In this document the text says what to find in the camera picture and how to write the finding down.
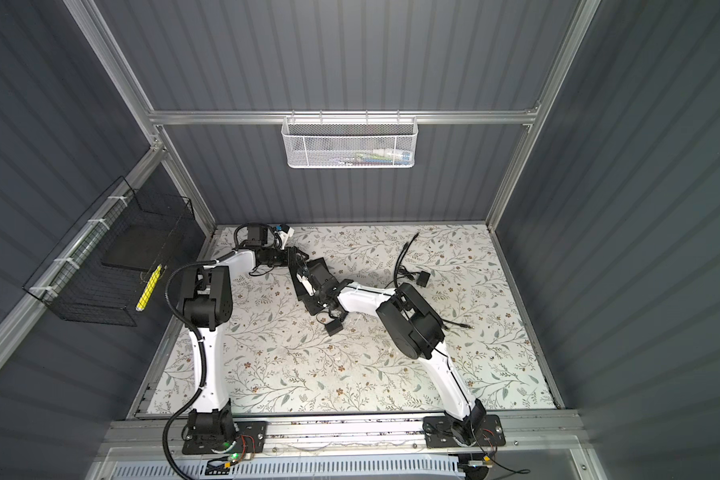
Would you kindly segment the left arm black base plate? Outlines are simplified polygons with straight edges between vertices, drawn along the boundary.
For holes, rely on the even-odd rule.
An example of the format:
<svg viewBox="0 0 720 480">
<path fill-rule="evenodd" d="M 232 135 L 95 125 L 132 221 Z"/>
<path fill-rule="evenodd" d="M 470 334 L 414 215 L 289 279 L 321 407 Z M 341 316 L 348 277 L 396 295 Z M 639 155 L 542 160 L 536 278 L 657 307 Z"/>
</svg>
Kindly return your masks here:
<svg viewBox="0 0 720 480">
<path fill-rule="evenodd" d="M 236 421 L 230 432 L 189 433 L 181 449 L 184 455 L 223 455 L 261 453 L 265 445 L 268 423 Z"/>
</svg>

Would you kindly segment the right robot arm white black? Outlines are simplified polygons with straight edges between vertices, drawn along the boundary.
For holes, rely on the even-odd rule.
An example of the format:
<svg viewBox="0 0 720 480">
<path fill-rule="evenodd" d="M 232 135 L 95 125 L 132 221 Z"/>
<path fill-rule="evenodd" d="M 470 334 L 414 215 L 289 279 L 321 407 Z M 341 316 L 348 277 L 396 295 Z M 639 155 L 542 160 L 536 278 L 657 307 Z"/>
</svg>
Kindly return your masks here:
<svg viewBox="0 0 720 480">
<path fill-rule="evenodd" d="M 461 445 L 477 442 L 486 409 L 457 372 L 445 341 L 445 320 L 410 283 L 379 289 L 353 280 L 338 280 L 322 258 L 293 261 L 289 266 L 297 299 L 308 312 L 321 312 L 329 320 L 324 328 L 330 336 L 341 332 L 348 314 L 379 319 L 397 349 L 418 361 L 440 395 L 451 435 Z"/>
</svg>

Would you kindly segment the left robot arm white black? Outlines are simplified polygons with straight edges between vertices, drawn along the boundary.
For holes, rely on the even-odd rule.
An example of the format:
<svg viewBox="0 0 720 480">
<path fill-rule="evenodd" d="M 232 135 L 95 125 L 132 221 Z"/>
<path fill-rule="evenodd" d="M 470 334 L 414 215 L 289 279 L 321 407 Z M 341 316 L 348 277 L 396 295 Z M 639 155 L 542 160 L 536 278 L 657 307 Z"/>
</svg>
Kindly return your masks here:
<svg viewBox="0 0 720 480">
<path fill-rule="evenodd" d="M 232 280 L 261 265 L 286 267 L 290 226 L 247 223 L 247 238 L 212 260 L 176 269 L 166 283 L 166 302 L 188 329 L 192 341 L 196 391 L 177 412 L 188 414 L 182 430 L 183 453 L 224 455 L 242 452 L 223 373 L 223 336 L 233 313 Z"/>
</svg>

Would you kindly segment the black power adapter with cable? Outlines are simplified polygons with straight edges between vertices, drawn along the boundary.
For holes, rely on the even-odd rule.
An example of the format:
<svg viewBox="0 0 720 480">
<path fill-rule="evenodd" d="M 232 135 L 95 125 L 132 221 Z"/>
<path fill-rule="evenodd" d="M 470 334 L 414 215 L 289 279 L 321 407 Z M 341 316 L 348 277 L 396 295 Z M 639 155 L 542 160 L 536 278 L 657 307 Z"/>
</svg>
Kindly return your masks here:
<svg viewBox="0 0 720 480">
<path fill-rule="evenodd" d="M 329 320 L 324 323 L 324 328 L 329 336 L 334 336 L 343 330 L 347 315 L 347 312 L 342 312 L 339 315 L 329 316 Z"/>
</svg>

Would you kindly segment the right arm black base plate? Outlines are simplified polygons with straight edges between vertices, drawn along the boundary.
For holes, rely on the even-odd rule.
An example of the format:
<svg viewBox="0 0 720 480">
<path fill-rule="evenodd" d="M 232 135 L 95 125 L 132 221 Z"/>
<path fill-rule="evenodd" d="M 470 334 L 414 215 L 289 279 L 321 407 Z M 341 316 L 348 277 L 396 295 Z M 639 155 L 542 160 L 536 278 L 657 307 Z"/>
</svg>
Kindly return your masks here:
<svg viewBox="0 0 720 480">
<path fill-rule="evenodd" d="M 478 424 L 442 416 L 427 416 L 422 428 L 426 446 L 431 449 L 457 447 L 496 448 L 506 445 L 504 430 L 497 415 L 485 415 Z"/>
</svg>

